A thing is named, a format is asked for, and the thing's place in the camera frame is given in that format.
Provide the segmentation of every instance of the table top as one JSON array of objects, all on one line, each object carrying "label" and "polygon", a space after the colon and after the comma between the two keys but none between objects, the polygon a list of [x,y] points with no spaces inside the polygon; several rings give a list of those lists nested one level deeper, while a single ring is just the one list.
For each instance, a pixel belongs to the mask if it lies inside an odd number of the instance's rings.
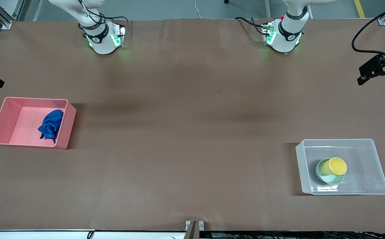
[{"label": "table top", "polygon": [[[301,192],[303,139],[372,138],[385,174],[385,77],[358,86],[365,19],[309,20],[289,53],[237,20],[133,22],[98,55],[75,22],[0,36],[7,96],[68,99],[68,150],[0,146],[0,229],[385,231],[385,196]],[[385,51],[385,27],[356,42]]]}]

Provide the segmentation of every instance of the pink bin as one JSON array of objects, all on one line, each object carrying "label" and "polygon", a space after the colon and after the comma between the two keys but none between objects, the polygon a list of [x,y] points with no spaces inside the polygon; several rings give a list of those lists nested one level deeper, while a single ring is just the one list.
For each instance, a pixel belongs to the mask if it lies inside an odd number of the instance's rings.
[{"label": "pink bin", "polygon": [[[40,139],[38,128],[51,111],[64,112],[55,143]],[[76,109],[68,100],[6,97],[0,110],[0,145],[21,148],[66,149]]]}]

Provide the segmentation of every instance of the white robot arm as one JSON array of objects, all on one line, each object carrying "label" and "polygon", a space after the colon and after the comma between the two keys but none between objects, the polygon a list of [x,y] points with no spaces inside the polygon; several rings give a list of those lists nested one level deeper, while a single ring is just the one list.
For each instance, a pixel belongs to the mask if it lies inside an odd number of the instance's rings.
[{"label": "white robot arm", "polygon": [[294,49],[302,35],[302,30],[309,19],[310,5],[326,5],[335,0],[281,0],[287,6],[283,19],[263,26],[263,41],[274,50],[287,53]]},{"label": "white robot arm", "polygon": [[95,52],[99,54],[112,53],[122,46],[125,27],[107,21],[98,12],[105,0],[49,0],[51,4],[72,15],[86,32],[86,38]]}]

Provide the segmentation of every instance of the blue cloth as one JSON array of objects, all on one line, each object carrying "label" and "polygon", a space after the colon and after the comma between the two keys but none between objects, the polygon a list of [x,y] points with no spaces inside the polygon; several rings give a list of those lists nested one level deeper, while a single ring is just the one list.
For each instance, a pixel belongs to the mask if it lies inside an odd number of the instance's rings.
[{"label": "blue cloth", "polygon": [[57,133],[59,132],[59,127],[61,125],[62,115],[63,113],[61,110],[54,110],[45,116],[42,126],[38,128],[38,130],[42,132],[42,135],[40,136],[41,139],[45,137],[47,139],[52,139],[55,143],[55,138],[57,138]]}]

